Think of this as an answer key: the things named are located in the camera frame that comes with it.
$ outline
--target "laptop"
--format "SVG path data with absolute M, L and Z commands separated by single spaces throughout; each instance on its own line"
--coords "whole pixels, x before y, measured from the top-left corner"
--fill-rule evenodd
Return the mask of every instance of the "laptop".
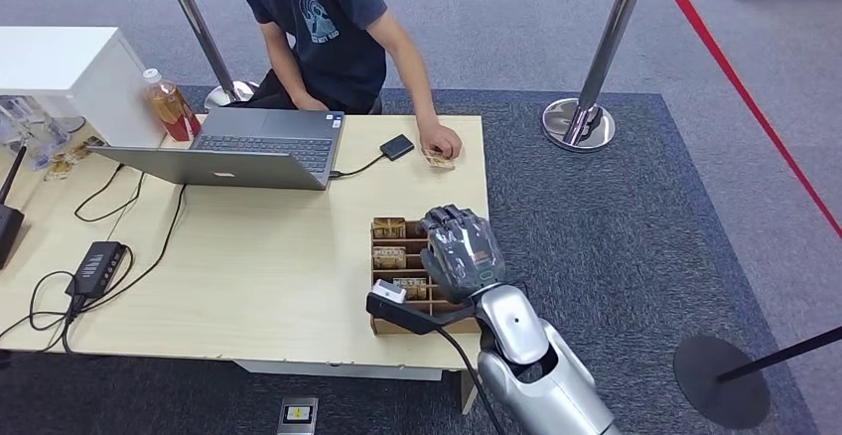
M 324 190 L 341 112 L 217 107 L 190 149 L 88 147 L 174 184 Z

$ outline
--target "stanchion post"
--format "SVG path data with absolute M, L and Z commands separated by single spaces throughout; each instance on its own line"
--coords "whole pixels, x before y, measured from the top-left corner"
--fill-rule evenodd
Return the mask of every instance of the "stanchion post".
M 196 39 L 199 40 L 199 45 L 202 46 L 202 51 L 205 52 L 205 57 L 208 58 L 210 68 L 219 81 L 219 87 L 209 94 L 205 100 L 205 106 L 213 107 L 229 102 L 248 100 L 253 94 L 251 85 L 247 82 L 231 79 L 231 74 L 222 61 L 222 56 L 219 54 L 219 49 L 216 47 L 211 32 L 208 30 L 208 25 L 205 24 L 202 13 L 199 12 L 196 0 L 178 1 L 190 23 L 190 27 L 193 29 L 193 33 L 196 35 Z
M 544 109 L 544 134 L 558 146 L 574 152 L 593 152 L 614 138 L 614 118 L 597 104 L 597 97 L 636 2 L 615 0 L 579 98 L 557 100 Z
M 842 327 L 752 361 L 728 341 L 694 336 L 678 345 L 672 368 L 681 392 L 705 418 L 726 428 L 748 429 L 760 425 L 772 406 L 761 370 L 839 341 Z

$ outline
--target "laptop keyboard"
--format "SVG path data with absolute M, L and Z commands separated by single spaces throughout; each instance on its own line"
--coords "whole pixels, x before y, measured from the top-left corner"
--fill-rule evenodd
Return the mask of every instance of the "laptop keyboard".
M 295 157 L 310 172 L 323 173 L 328 166 L 331 142 L 329 139 L 280 139 L 203 135 L 199 137 L 193 148 L 196 150 L 218 150 L 222 152 L 289 154 Z

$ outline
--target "man's hand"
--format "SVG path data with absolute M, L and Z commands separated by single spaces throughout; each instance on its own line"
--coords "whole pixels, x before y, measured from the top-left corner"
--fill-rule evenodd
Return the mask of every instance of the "man's hand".
M 330 110 L 320 100 L 309 94 L 293 103 L 301 110 Z
M 439 150 L 448 159 L 455 159 L 462 152 L 462 140 L 456 132 L 438 122 L 419 122 L 418 133 L 422 149 Z

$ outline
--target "man's arm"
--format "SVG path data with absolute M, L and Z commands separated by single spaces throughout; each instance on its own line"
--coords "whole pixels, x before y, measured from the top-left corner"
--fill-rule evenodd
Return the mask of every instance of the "man's arm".
M 303 110 L 328 110 L 321 101 L 310 95 L 304 87 L 301 70 L 298 69 L 298 63 L 292 56 L 292 50 L 290 50 L 287 34 L 284 30 L 274 22 L 269 22 L 260 24 L 260 32 L 263 34 L 263 40 L 266 41 L 269 63 L 275 70 L 275 74 L 278 75 L 281 85 L 290 95 L 292 103 Z
M 397 23 L 391 12 L 386 10 L 366 29 L 368 33 L 392 56 L 400 80 L 412 98 L 415 107 L 415 121 L 424 149 L 438 149 L 445 157 L 459 157 L 462 140 L 448 127 L 439 123 L 439 116 L 433 107 L 433 96 L 424 63 L 412 40 Z

